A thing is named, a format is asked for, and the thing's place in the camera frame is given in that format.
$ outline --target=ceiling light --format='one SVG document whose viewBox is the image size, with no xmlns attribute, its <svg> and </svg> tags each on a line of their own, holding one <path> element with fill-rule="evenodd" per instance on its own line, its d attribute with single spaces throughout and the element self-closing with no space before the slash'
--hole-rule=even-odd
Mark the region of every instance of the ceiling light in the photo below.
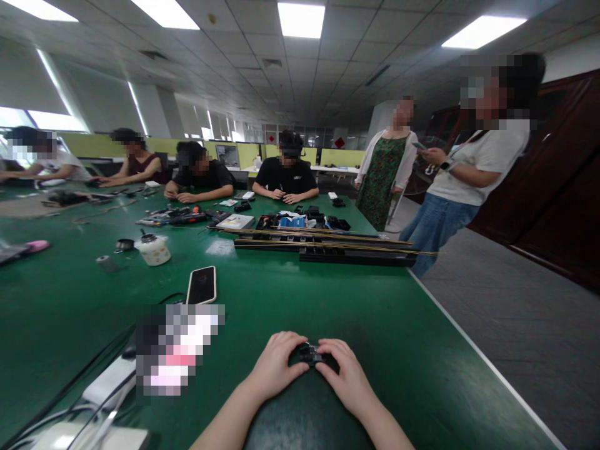
<svg viewBox="0 0 600 450">
<path fill-rule="evenodd" d="M 56 6 L 45 2 L 44 0 L 4 0 L 15 8 L 22 9 L 26 13 L 32 14 L 43 20 L 52 20 L 59 22 L 79 22 L 75 17 L 61 11 Z"/>
<path fill-rule="evenodd" d="M 176 0 L 131 0 L 164 28 L 200 29 Z"/>
<path fill-rule="evenodd" d="M 442 44 L 442 47 L 478 49 L 524 24 L 518 17 L 481 16 Z"/>
<path fill-rule="evenodd" d="M 281 31 L 292 38 L 319 39 L 323 30 L 325 7 L 297 3 L 277 3 Z"/>
</svg>

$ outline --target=smartwatch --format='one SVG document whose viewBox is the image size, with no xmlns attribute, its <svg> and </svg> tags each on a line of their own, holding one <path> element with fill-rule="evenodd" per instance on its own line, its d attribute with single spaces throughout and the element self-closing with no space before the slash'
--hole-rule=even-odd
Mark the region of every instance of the smartwatch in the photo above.
<svg viewBox="0 0 600 450">
<path fill-rule="evenodd" d="M 439 168 L 440 168 L 441 170 L 445 170 L 445 171 L 447 171 L 447 170 L 450 168 L 450 166 L 452 166 L 452 164 L 453 164 L 453 163 L 454 163 L 454 160 L 453 160 L 452 158 L 450 158 L 450 159 L 448 159 L 447 161 L 444 161 L 444 162 L 442 162 L 442 163 L 439 165 Z"/>
</svg>

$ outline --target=white container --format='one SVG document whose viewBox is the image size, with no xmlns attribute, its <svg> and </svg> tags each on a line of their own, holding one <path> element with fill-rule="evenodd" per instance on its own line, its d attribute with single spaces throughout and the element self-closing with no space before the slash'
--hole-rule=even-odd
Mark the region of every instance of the white container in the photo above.
<svg viewBox="0 0 600 450">
<path fill-rule="evenodd" d="M 160 266 L 171 259 L 167 244 L 153 234 L 142 236 L 142 242 L 137 248 L 148 266 Z"/>
<path fill-rule="evenodd" d="M 254 158 L 254 168 L 258 170 L 261 168 L 262 165 L 263 162 L 261 161 L 261 157 L 259 155 L 256 155 L 256 157 Z"/>
</svg>

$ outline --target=dark wooden cabinet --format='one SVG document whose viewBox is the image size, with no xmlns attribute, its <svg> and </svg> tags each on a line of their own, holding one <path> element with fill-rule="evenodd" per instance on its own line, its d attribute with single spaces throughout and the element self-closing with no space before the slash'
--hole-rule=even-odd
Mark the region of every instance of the dark wooden cabinet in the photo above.
<svg viewBox="0 0 600 450">
<path fill-rule="evenodd" d="M 462 143 L 458 111 L 434 113 L 427 134 L 450 136 L 449 146 Z M 600 71 L 542 85 L 524 154 L 469 226 L 597 291 L 599 113 Z"/>
</svg>

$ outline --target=white t-shirt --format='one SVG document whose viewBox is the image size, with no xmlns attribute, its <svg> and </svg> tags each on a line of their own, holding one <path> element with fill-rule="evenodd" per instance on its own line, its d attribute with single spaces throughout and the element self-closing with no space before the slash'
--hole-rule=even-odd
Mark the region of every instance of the white t-shirt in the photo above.
<svg viewBox="0 0 600 450">
<path fill-rule="evenodd" d="M 75 166 L 75 170 L 67 179 L 73 181 L 86 181 L 92 178 L 83 164 L 81 164 L 81 161 L 72 153 L 68 153 L 64 150 L 57 149 L 56 157 L 54 159 L 37 159 L 36 164 L 44 166 L 44 169 L 48 169 L 52 173 L 58 172 L 61 166 L 69 164 Z"/>
<path fill-rule="evenodd" d="M 440 170 L 427 192 L 459 203 L 481 206 L 489 193 L 502 183 L 529 141 L 529 121 L 505 121 L 499 128 L 504 129 L 488 131 L 477 142 L 467 142 L 450 152 L 450 156 L 461 164 L 501 174 L 496 181 L 488 187 L 474 187 Z"/>
</svg>

